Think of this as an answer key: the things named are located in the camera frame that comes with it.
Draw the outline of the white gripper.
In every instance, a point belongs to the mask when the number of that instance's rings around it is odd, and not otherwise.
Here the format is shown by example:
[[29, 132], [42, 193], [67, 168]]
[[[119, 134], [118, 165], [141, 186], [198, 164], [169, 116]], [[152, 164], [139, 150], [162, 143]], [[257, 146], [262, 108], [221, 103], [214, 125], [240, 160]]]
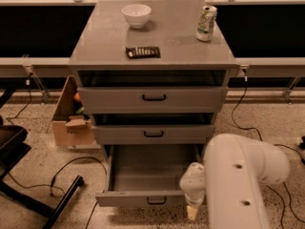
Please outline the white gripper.
[[188, 219], [195, 221], [198, 213], [198, 207], [203, 204], [205, 192], [189, 192], [185, 194], [187, 203]]

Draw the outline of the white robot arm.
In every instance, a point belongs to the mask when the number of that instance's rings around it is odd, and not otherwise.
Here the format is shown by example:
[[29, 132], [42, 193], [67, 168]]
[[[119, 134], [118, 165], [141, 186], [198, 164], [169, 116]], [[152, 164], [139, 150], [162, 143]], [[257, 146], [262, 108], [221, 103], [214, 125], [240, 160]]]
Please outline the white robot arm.
[[188, 218], [208, 204], [210, 229], [270, 229], [259, 185], [279, 184], [290, 173], [285, 153], [241, 135], [213, 137], [201, 163], [193, 162], [179, 185]]

